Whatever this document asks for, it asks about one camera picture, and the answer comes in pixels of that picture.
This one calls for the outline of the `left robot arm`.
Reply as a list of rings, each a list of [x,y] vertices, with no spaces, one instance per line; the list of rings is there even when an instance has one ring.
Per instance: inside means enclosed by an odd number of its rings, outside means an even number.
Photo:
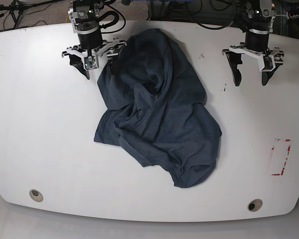
[[[222,50],[226,55],[233,74],[235,86],[242,80],[238,66],[243,64],[241,56],[248,55],[257,60],[262,73],[262,85],[265,86],[276,70],[283,65],[284,52],[275,47],[268,47],[269,36],[277,12],[271,0],[241,0],[233,22],[245,33],[245,41],[238,46]]]

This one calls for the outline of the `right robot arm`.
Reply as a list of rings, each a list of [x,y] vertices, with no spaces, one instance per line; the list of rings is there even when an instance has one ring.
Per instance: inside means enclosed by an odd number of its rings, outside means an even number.
[[[105,54],[112,65],[121,48],[127,44],[117,38],[107,41],[102,37],[102,29],[117,24],[121,16],[115,9],[100,15],[100,11],[112,3],[113,0],[75,0],[68,10],[68,18],[73,32],[78,35],[79,45],[68,47],[62,52],[62,57],[68,56],[70,65],[88,80],[90,71],[99,68],[99,58]]]

